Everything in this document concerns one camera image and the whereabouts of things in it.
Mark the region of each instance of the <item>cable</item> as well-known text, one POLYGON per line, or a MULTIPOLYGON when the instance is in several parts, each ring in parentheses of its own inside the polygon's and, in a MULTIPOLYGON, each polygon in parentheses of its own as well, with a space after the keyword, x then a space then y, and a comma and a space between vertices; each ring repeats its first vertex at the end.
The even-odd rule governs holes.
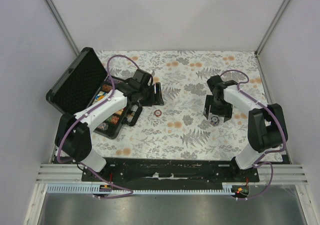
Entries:
POLYGON ((246 188, 246 191, 247 191, 247 193, 242 192, 242 191, 239 191, 239 193, 247 197, 250 194, 250 187, 249 186, 246 188))
POLYGON ((247 94, 246 92, 242 91, 240 89, 240 85, 241 84, 247 84, 249 83, 250 79, 248 77, 247 74, 245 74, 243 71, 240 71, 240 70, 237 70, 237 69, 230 69, 230 70, 227 70, 227 71, 224 71, 223 73, 221 73, 220 76, 223 76, 225 73, 228 73, 228 72, 237 72, 237 73, 241 73, 242 75, 244 75, 246 77, 246 81, 240 81, 236 88, 238 89, 238 91, 240 93, 242 93, 243 95, 245 95, 247 98, 249 98, 250 100, 252 100, 253 102, 255 102, 256 104, 258 104, 259 106, 261 106, 262 108, 264 108, 267 113, 273 118, 276 126, 278 127, 279 129, 279 132, 280 132, 280 135, 281 135, 281 139, 282 139, 282 148, 280 148, 279 150, 270 150, 270 151, 266 151, 264 152, 256 161, 254 161, 254 163, 252 164, 252 167, 257 169, 257 168, 260 168, 262 165, 265 165, 265 164, 269 164, 270 165, 270 168, 271 168, 271 176, 270 176, 270 180, 269 180, 269 183, 268 185, 265 187, 265 189, 256 194, 256 195, 253 195, 253 196, 250 196, 250 197, 246 197, 246 198, 238 198, 237 200, 251 200, 251 199, 254 199, 256 197, 259 197, 261 196, 262 194, 264 194, 269 188, 270 188, 270 185, 271 185, 271 182, 272 182, 272 179, 274 177, 274 168, 272 166, 272 163, 269 162, 269 161, 265 161, 265 162, 262 162, 260 164, 257 164, 258 162, 261 161, 261 159, 263 159, 267 154, 271 154, 271 153, 281 153, 283 152, 284 150, 286 150, 287 148, 287 143, 286 143, 286 136, 285 136, 285 133, 280 125, 280 122, 278 121, 278 119, 276 118, 276 116, 270 111, 269 108, 267 108, 265 105, 263 105, 261 102, 259 102, 258 100, 256 100, 254 97, 250 96, 249 94, 247 94))
POLYGON ((128 191, 129 193, 125 193, 125 194, 121 194, 121 195, 116 195, 116 196, 108 196, 108 197, 100 197, 100 199, 117 199, 117 198, 123 198, 123 197, 128 197, 130 195, 132 195, 134 193, 133 190, 129 189, 129 188, 125 188, 125 187, 122 187, 122 186, 119 186, 119 185, 115 185, 107 180, 105 180, 104 178, 102 178, 96 171, 94 171, 92 168, 90 167, 87 167, 87 169, 93 174, 95 175, 98 179, 100 179, 101 181, 105 182, 106 184, 114 187, 114 188, 117 188, 117 189, 121 189, 121 190, 125 190, 125 191, 128 191))
POLYGON ((246 178, 245 178, 245 185, 244 185, 244 187, 245 187, 245 188, 248 188, 248 184, 249 184, 249 178, 246 177, 246 178))
POLYGON ((250 100, 252 100, 253 102, 255 102, 256 104, 258 104, 259 106, 261 106, 262 108, 264 108, 267 113, 273 118, 276 126, 278 127, 279 129, 279 132, 280 132, 280 135, 281 135, 281 139, 282 139, 282 148, 279 149, 279 150, 270 150, 270 151, 266 151, 264 152, 255 162, 254 164, 258 163, 259 161, 261 161, 262 158, 264 158, 267 154, 272 154, 272 153, 281 153, 283 152, 284 150, 287 149, 287 142, 286 142, 286 136, 285 136, 285 133, 280 125, 280 122, 278 121, 278 119, 276 118, 276 116, 270 111, 269 108, 267 108, 265 105, 263 105, 261 102, 259 102, 257 99, 255 99, 254 97, 250 96, 249 94, 247 94, 246 92, 242 91, 240 89, 240 85, 241 84, 247 84, 249 83, 250 79, 248 77, 247 74, 245 74, 243 71, 240 71, 240 70, 236 70, 236 69, 231 69, 231 70, 227 70, 227 71, 224 71, 220 76, 224 75, 225 73, 228 73, 228 72, 238 72, 238 73, 241 73, 242 75, 244 75, 247 79, 247 81, 240 81, 238 83, 238 85, 236 86, 236 88, 238 89, 238 91, 240 93, 242 93, 243 95, 245 95, 247 98, 249 98, 250 100))
MULTIPOLYGON (((115 91, 116 91, 116 86, 115 86, 115 81, 113 79, 113 77, 111 76, 111 73, 110 73, 110 61, 113 59, 113 58, 116 58, 116 57, 121 57, 121 58, 125 58, 125 59, 128 59, 130 62, 132 62, 136 67, 137 69, 139 69, 139 66, 135 63, 135 61, 133 61, 131 58, 125 56, 125 55, 113 55, 111 56, 107 63, 106 63, 106 72, 107 72, 107 77, 105 78, 105 80, 107 78, 110 79, 110 82, 111 82, 111 85, 112 85, 112 91, 110 93, 110 95, 108 96, 108 98, 106 100, 104 100, 103 102, 101 103, 98 103, 96 106, 92 107, 90 110, 87 111, 86 114, 90 114, 92 111, 94 111, 95 109, 99 108, 100 106, 102 106, 103 104, 105 104, 106 102, 109 101, 110 98, 112 98, 112 96, 115 94, 115 91)), ((61 151, 62 151, 62 148, 64 146, 64 143, 68 137, 68 135, 70 134, 70 132, 74 129, 74 127, 82 120, 86 117, 85 114, 83 114, 81 117, 79 117, 70 127, 69 129, 66 131, 65 135, 63 136, 61 142, 60 142, 60 145, 58 147, 58 152, 57 152, 57 155, 56 155, 56 159, 57 161, 60 163, 60 164, 63 164, 63 163, 66 163, 68 161, 71 161, 72 158, 68 158, 68 159, 65 159, 65 160, 61 160, 61 151)), ((129 193, 126 193, 126 194, 122 194, 122 195, 117 195, 117 196, 111 196, 111 197, 104 197, 103 199, 116 199, 116 198, 123 198, 123 197, 127 197, 127 196, 130 196, 132 195, 134 192, 131 190, 131 189, 128 189, 128 188, 125 188, 125 187, 121 187, 121 186, 118 186, 118 185, 115 185, 113 183, 110 183, 108 181, 106 181, 105 179, 103 179, 101 176, 99 176, 93 169, 91 169, 90 167, 87 167, 87 169, 92 172, 97 178, 99 178, 101 181, 109 184, 110 186, 112 187, 115 187, 115 188, 118 188, 118 189, 121 189, 121 190, 126 190, 126 191, 129 191, 129 193)))
POLYGON ((78 169, 80 169, 82 172, 84 171, 82 168, 79 167, 79 163, 77 163, 76 166, 77 166, 78 169))

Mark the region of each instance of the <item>black mounting plate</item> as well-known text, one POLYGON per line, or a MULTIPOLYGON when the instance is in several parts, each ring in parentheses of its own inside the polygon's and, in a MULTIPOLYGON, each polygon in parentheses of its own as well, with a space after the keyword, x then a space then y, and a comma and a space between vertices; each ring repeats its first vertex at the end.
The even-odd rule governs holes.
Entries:
MULTIPOLYGON (((230 161, 105 158, 107 165, 99 173, 116 185, 133 190, 210 190, 222 189, 222 183, 259 182, 257 169, 232 175, 230 161), (158 173, 158 179, 152 178, 158 173)), ((101 182, 84 169, 83 182, 101 182)))

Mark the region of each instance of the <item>white wall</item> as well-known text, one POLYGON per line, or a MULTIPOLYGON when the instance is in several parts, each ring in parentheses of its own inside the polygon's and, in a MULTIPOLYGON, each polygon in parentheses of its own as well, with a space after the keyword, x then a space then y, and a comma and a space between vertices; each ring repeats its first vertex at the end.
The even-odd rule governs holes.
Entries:
POLYGON ((74 59, 43 0, 0 0, 0 223, 23 223, 60 114, 46 92, 74 59))
POLYGON ((320 208, 320 0, 293 0, 260 55, 283 107, 289 154, 301 163, 320 208))
POLYGON ((255 51, 283 0, 53 0, 79 48, 255 51))

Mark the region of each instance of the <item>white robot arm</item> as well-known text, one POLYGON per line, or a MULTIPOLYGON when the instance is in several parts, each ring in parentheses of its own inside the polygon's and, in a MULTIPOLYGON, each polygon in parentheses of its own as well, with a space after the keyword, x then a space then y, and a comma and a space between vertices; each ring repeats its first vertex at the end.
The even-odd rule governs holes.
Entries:
MULTIPOLYGON (((249 143, 240 154, 232 160, 236 170, 246 170, 266 151, 274 150, 282 143, 282 138, 275 121, 263 107, 250 100, 238 91, 237 83, 233 80, 223 81, 219 75, 212 76, 207 84, 212 95, 207 95, 203 114, 207 119, 210 116, 224 117, 224 122, 232 117, 233 106, 248 117, 249 143)), ((286 140, 288 133, 283 111, 277 103, 265 105, 281 124, 286 140)))
POLYGON ((91 133, 99 124, 120 109, 139 103, 140 107, 153 105, 163 106, 161 84, 153 84, 151 74, 138 69, 132 78, 116 85, 112 97, 109 92, 103 99, 90 107, 75 114, 62 115, 57 134, 56 146, 61 146, 63 137, 66 136, 62 150, 76 162, 82 163, 96 172, 100 172, 106 165, 106 160, 92 149, 91 133), (75 127, 67 134, 72 125, 75 127))

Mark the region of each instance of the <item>table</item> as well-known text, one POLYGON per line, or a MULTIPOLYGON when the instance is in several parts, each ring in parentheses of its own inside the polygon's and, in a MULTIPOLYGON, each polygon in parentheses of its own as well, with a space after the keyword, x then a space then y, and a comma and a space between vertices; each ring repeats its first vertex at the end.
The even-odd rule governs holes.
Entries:
MULTIPOLYGON (((258 100, 266 96, 253 52, 236 51, 97 51, 106 65, 109 57, 122 54, 161 82, 165 106, 144 107, 134 127, 124 125, 116 139, 91 135, 93 149, 103 157, 230 160, 247 145, 248 118, 233 108, 232 119, 212 126, 203 115, 207 79, 225 70, 238 69, 250 78, 242 88, 258 100), (162 115, 155 116, 155 110, 162 115)), ((110 63, 113 76, 132 77, 136 67, 122 57, 110 63)), ((229 72, 225 80, 244 81, 245 76, 229 72)), ((281 162, 279 153, 268 154, 281 162)))

